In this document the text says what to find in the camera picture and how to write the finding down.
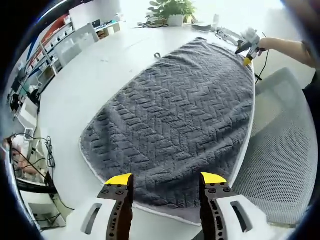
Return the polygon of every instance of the screw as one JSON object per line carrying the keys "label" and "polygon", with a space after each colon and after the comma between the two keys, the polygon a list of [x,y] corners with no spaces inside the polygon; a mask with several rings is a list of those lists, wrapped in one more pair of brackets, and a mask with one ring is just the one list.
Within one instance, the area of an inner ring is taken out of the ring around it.
{"label": "screw", "polygon": [[215,190],[214,188],[209,189],[210,194],[215,194],[216,192],[217,192],[217,190]]}

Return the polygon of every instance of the robotic arm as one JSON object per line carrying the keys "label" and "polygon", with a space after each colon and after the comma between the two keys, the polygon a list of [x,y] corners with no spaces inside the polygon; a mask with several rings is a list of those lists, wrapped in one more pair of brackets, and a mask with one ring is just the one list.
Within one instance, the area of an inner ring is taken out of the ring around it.
{"label": "robotic arm", "polygon": [[264,48],[258,47],[260,37],[257,35],[257,31],[252,28],[248,28],[244,33],[238,35],[231,30],[223,27],[218,27],[216,30],[216,36],[226,42],[231,42],[233,45],[235,45],[238,48],[235,54],[240,54],[244,51],[249,50],[248,54],[243,60],[244,66],[251,64],[252,60],[256,58],[258,52],[266,51]]}
{"label": "robotic arm", "polygon": [[[200,218],[204,240],[270,240],[273,230],[266,215],[227,181],[202,172],[199,178]],[[133,219],[134,176],[109,179],[97,198],[89,200],[67,217],[60,239],[129,240]]]}

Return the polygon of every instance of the gray towel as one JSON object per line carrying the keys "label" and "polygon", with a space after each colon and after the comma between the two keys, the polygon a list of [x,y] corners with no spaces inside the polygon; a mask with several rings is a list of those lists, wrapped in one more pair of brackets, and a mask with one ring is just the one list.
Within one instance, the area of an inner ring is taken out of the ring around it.
{"label": "gray towel", "polygon": [[196,38],[107,102],[84,130],[81,151],[105,181],[133,173],[140,206],[199,224],[199,174],[230,178],[253,87],[242,56]]}

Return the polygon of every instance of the wires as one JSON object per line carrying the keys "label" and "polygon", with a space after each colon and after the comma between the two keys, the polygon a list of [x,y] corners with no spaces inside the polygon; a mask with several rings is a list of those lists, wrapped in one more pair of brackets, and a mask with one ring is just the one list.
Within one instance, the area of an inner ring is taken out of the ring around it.
{"label": "wires", "polygon": [[266,68],[266,66],[267,66],[268,57],[269,57],[269,52],[270,52],[270,50],[268,50],[268,52],[267,52],[267,54],[266,54],[264,66],[263,66],[263,68],[262,68],[262,71],[261,71],[260,74],[259,74],[259,78],[255,81],[255,84],[258,83],[258,81],[259,81],[259,79],[260,79],[260,77],[261,77],[261,74],[264,72],[264,70],[265,70],[265,68]]}
{"label": "wires", "polygon": [[[35,162],[35,163],[32,164],[20,151],[18,151],[18,150],[15,149],[15,148],[12,148],[12,142],[13,142],[13,140],[14,140],[17,136],[20,136],[20,135],[28,136],[29,138],[31,138],[31,139],[33,139],[33,140],[44,140],[44,144],[45,144],[46,149],[47,149],[47,151],[48,151],[48,155],[47,155],[47,166],[48,166],[48,168],[51,168],[51,177],[52,177],[52,181],[54,182],[54,168],[56,167],[56,162],[55,162],[55,158],[54,158],[53,152],[52,152],[52,148],[53,148],[53,147],[52,147],[51,137],[50,137],[50,136],[48,136],[47,138],[43,138],[43,137],[33,137],[33,136],[31,136],[31,135],[29,135],[29,134],[27,134],[27,133],[24,133],[24,132],[18,133],[18,134],[15,134],[15,135],[11,136],[10,156],[9,156],[9,157],[10,157],[10,162],[11,162],[11,163],[13,162],[13,161],[12,161],[12,152],[13,152],[13,150],[14,150],[14,151],[17,151],[17,152],[29,163],[29,165],[28,165],[28,166],[25,166],[24,168],[32,166],[44,179],[45,179],[46,177],[34,166],[34,164],[36,164],[36,163],[39,162],[40,160],[43,160],[44,158],[39,159],[37,162]],[[70,210],[73,210],[73,211],[75,210],[74,208],[68,207],[68,206],[62,201],[62,199],[60,198],[60,195],[59,195],[59,194],[57,194],[57,196],[58,196],[60,202],[62,203],[62,205],[63,205],[65,208],[70,209]]]}
{"label": "wires", "polygon": [[25,166],[25,167],[23,167],[23,168],[21,168],[21,169],[24,169],[24,168],[26,168],[26,167],[32,166],[44,179],[46,178],[46,177],[34,166],[34,164],[36,164],[38,161],[32,164],[18,149],[11,148],[10,152],[12,152],[12,150],[18,152],[19,155],[20,155],[21,157],[23,157],[23,158],[29,163],[28,166]]}
{"label": "wires", "polygon": [[[40,158],[38,161],[36,161],[35,163],[33,163],[33,165],[36,165],[38,162],[40,162],[41,160],[45,160],[46,158],[45,157],[43,157],[43,158]],[[22,169],[25,169],[25,168],[27,168],[27,167],[30,167],[30,166],[32,166],[33,167],[33,165],[27,165],[27,166],[24,166],[24,167],[22,167],[22,168],[20,168],[20,169],[17,169],[17,170],[14,170],[15,172],[17,172],[17,171],[21,171]]]}
{"label": "wires", "polygon": [[42,233],[45,230],[52,230],[52,229],[63,229],[66,226],[45,226],[43,228],[40,229],[40,233]]}
{"label": "wires", "polygon": [[134,27],[134,29],[158,29],[158,28],[168,27],[169,25],[165,22],[166,20],[163,18],[150,16],[145,23],[140,24],[138,27]]}
{"label": "wires", "polygon": [[45,220],[40,220],[40,219],[35,219],[37,220],[38,222],[48,222],[49,220],[51,219],[54,219],[53,222],[51,222],[51,224],[55,224],[56,220],[58,219],[58,217],[60,217],[61,213],[58,213],[57,215],[55,216],[52,216],[52,217],[49,217],[49,218],[45,218]]}

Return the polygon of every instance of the white table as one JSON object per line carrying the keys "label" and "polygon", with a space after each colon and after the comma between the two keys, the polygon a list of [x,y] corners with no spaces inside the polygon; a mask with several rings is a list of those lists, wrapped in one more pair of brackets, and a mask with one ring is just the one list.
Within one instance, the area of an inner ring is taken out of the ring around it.
{"label": "white table", "polygon": [[[164,56],[196,37],[231,47],[213,33],[189,27],[124,30],[84,50],[47,87],[41,96],[38,126],[42,137],[51,136],[56,162],[53,179],[68,206],[77,208],[86,198],[97,196],[102,188],[79,148],[79,138],[95,114],[124,85],[157,61],[154,53]],[[239,172],[248,147],[252,121],[253,117],[235,173]],[[201,229],[133,209],[130,238],[191,240]]]}
{"label": "white table", "polygon": [[21,109],[18,111],[17,118],[24,128],[33,129],[35,132],[37,128],[38,107],[26,97]]}
{"label": "white table", "polygon": [[108,28],[115,28],[116,27],[116,29],[115,29],[115,33],[116,32],[118,32],[118,31],[120,31],[120,22],[114,22],[114,23],[110,23],[110,24],[108,24],[108,25],[105,25],[105,26],[103,26],[103,27],[97,27],[97,28],[95,28],[94,30],[95,30],[95,32],[97,33],[97,32],[100,32],[100,31],[104,31],[105,29],[108,29]]}

